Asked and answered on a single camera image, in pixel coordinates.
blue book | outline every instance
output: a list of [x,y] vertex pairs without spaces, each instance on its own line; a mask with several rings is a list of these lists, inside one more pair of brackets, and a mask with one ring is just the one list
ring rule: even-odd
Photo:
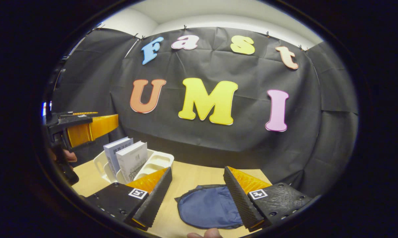
[[111,168],[114,176],[116,176],[117,172],[120,170],[116,153],[122,149],[129,147],[132,144],[133,138],[129,139],[128,137],[124,137],[123,139],[119,139],[103,146],[106,158],[108,159],[109,167]]

orange foam pad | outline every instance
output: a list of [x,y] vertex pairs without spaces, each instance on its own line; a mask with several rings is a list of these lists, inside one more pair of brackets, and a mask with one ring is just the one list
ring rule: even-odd
[[91,123],[67,128],[68,139],[72,147],[94,141],[118,127],[118,114],[109,116],[95,116]]
[[237,180],[237,182],[240,184],[246,194],[272,185],[271,183],[264,182],[251,175],[248,175],[245,172],[241,172],[240,170],[234,169],[229,166],[228,168],[230,169],[234,178]]
[[156,172],[151,173],[150,175],[141,177],[133,182],[126,184],[126,185],[129,187],[132,187],[132,188],[138,188],[138,189],[147,191],[150,194],[153,191],[153,189],[155,188],[155,185],[161,179],[162,175],[164,175],[166,170],[167,170],[167,168],[158,170]]

finger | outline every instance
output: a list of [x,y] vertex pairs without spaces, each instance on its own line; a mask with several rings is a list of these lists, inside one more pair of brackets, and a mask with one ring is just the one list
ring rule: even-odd
[[64,155],[67,159],[68,162],[76,162],[77,161],[77,156],[75,153],[70,153],[68,150],[64,149]]
[[187,238],[203,238],[203,236],[199,235],[198,233],[189,233],[187,234]]
[[205,231],[204,238],[222,238],[217,228],[211,228]]

pink letter i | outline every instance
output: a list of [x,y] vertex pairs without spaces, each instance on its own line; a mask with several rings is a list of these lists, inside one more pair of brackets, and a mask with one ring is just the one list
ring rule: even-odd
[[284,123],[284,115],[286,100],[289,95],[280,90],[268,90],[267,94],[271,98],[271,115],[270,121],[265,124],[265,129],[280,132],[287,130],[287,125]]

white wall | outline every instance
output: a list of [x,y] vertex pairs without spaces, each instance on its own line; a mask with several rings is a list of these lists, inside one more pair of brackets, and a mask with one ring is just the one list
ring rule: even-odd
[[187,27],[251,30],[304,48],[323,40],[277,9],[256,0],[145,0],[103,21],[103,28],[138,37]]
[[136,10],[126,8],[112,15],[102,22],[103,28],[114,29],[136,35],[141,38],[150,36],[151,32],[158,26],[154,20]]
[[186,25],[189,27],[230,27],[243,30],[251,30],[265,34],[267,31],[270,36],[289,42],[293,45],[302,45],[311,48],[315,42],[299,35],[284,27],[272,24],[266,21],[261,21],[253,18],[246,18],[232,15],[204,15],[194,16],[188,18],[180,18],[158,25],[151,35],[170,30],[182,29]]

